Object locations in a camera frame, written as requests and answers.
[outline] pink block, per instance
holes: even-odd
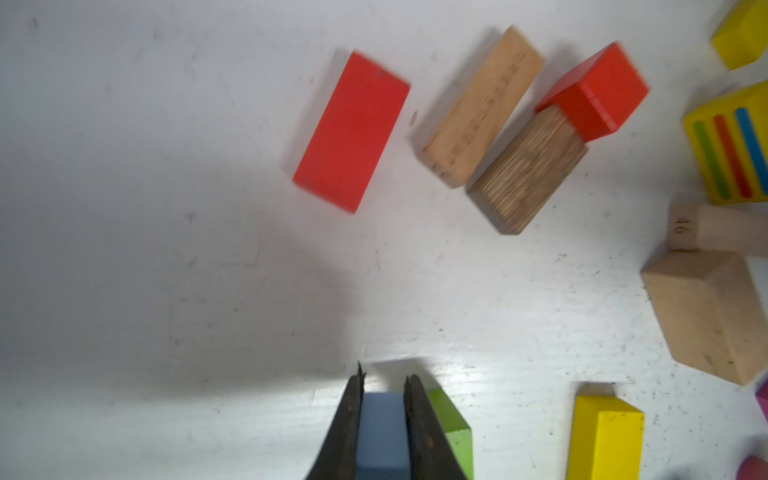
[[[768,463],[757,457],[746,457],[736,473],[736,480],[768,480]]]
[[[768,420],[768,382],[763,385],[763,388],[757,393],[757,403],[760,404],[760,408],[763,410],[766,420]]]

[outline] green block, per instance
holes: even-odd
[[[442,391],[442,389],[429,390],[429,401],[435,410],[437,419],[448,443],[451,445],[453,455],[458,464],[464,470],[467,480],[475,478],[475,463],[472,454],[472,429],[464,420],[462,414],[453,405],[451,399]]]

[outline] wooden block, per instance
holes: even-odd
[[[768,0],[741,0],[712,37],[712,45],[730,70],[760,58],[768,46]]]
[[[760,409],[763,410],[763,415],[768,420],[768,382],[763,385],[763,388],[757,392],[757,403],[760,405]]]
[[[768,81],[702,105],[684,124],[715,204],[768,200]]]
[[[469,188],[469,196],[501,233],[517,234],[587,153],[557,105],[520,132]]]
[[[736,480],[768,480],[768,463],[757,457],[746,457],[736,473]]]
[[[672,357],[739,385],[768,366],[768,322],[734,252],[671,252],[643,271]]]
[[[473,480],[475,463],[472,451],[472,429],[442,389],[429,390],[427,395],[456,461],[462,467],[467,480]]]
[[[536,107],[559,105],[584,141],[612,134],[650,91],[618,42],[569,71]]]
[[[357,433],[357,480],[410,480],[406,404],[399,393],[365,393]]]
[[[354,52],[293,181],[355,213],[410,86]]]
[[[613,397],[576,398],[568,480],[637,480],[645,415]]]
[[[768,257],[768,216],[714,205],[670,207],[670,250],[722,250]]]
[[[513,27],[499,40],[420,155],[451,188],[465,185],[544,66]]]

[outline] red block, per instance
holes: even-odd
[[[649,91],[614,42],[561,78],[536,111],[558,105],[584,141],[592,141],[618,130]]]
[[[757,392],[757,404],[760,405],[760,409],[763,410],[763,415],[768,420],[768,382],[763,385],[763,388]]]
[[[736,480],[768,480],[768,463],[757,457],[746,457],[736,473]]]
[[[354,52],[293,181],[355,213],[410,85]]]

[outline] yellow block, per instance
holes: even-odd
[[[730,70],[760,58],[768,46],[768,0],[741,0],[712,37],[712,45]]]
[[[645,415],[612,397],[576,398],[568,480],[637,480]]]
[[[715,204],[768,200],[768,81],[716,98],[683,123]]]

